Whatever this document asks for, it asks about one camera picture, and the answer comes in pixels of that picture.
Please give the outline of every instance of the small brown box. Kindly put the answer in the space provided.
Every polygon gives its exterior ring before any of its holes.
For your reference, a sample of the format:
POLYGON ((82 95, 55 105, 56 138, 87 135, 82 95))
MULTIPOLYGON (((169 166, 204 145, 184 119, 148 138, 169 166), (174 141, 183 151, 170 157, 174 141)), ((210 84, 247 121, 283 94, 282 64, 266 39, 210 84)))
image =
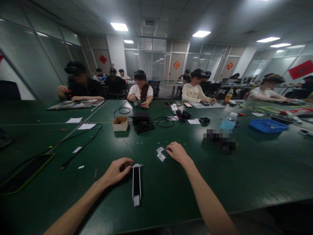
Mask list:
POLYGON ((113 131, 127 131, 128 117, 116 117, 112 123, 113 131))

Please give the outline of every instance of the ceiling light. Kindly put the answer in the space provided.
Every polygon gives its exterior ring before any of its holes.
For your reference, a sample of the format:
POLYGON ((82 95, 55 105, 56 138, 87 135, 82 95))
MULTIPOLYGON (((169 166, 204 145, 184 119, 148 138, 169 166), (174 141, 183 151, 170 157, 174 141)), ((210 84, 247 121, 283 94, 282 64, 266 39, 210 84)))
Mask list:
POLYGON ((196 32, 194 35, 193 35, 193 37, 197 37, 197 38, 203 38, 203 37, 205 37, 205 36, 207 36, 208 34, 210 34, 211 32, 209 32, 209 31, 198 31, 198 32, 196 32))
POLYGON ((111 25, 113 26, 113 28, 114 28, 116 31, 128 31, 128 28, 127 28, 126 24, 111 23, 111 25))
POLYGON ((45 35, 45 34, 42 34, 42 33, 38 33, 40 36, 45 36, 45 37, 47 37, 47 35, 45 35))
POLYGON ((278 40, 280 38, 274 38, 274 37, 270 37, 270 38, 266 38, 266 39, 262 39, 262 40, 259 40, 257 42, 270 42, 270 41, 275 41, 275 40, 278 40))
POLYGON ((134 44, 133 40, 124 40, 125 43, 130 43, 130 44, 134 44))
POLYGON ((272 45, 270 47, 283 47, 283 46, 290 46, 291 44, 290 43, 282 43, 282 44, 277 44, 277 45, 272 45))

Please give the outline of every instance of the blue basket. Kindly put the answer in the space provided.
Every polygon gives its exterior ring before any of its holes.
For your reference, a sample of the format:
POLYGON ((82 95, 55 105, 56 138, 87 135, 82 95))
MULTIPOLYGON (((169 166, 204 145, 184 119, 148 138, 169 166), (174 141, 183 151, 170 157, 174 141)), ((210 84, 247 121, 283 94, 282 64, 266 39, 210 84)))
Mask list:
POLYGON ((289 126, 271 119, 255 119, 251 121, 250 126, 264 133, 283 132, 289 128, 289 126))

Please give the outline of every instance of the door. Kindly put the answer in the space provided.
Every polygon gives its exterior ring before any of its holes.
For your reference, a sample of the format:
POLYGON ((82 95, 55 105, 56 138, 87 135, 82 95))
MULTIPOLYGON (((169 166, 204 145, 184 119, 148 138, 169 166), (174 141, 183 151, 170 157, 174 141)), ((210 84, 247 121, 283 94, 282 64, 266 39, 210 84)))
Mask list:
POLYGON ((186 54, 172 53, 169 80, 177 81, 177 79, 183 74, 185 56, 186 54))
POLYGON ((223 78, 229 78, 232 76, 232 73, 234 72, 234 69, 238 64, 239 59, 240 57, 231 57, 231 56, 227 58, 222 73, 219 77, 219 81, 222 81, 223 78))

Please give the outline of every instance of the laptop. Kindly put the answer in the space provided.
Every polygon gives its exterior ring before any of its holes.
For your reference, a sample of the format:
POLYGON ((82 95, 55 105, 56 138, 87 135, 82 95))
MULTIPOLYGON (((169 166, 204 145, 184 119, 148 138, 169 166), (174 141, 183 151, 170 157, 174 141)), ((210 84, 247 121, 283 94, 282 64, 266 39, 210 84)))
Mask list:
POLYGON ((63 101, 62 103, 48 108, 47 110, 90 108, 93 105, 93 102, 94 100, 81 102, 63 101))

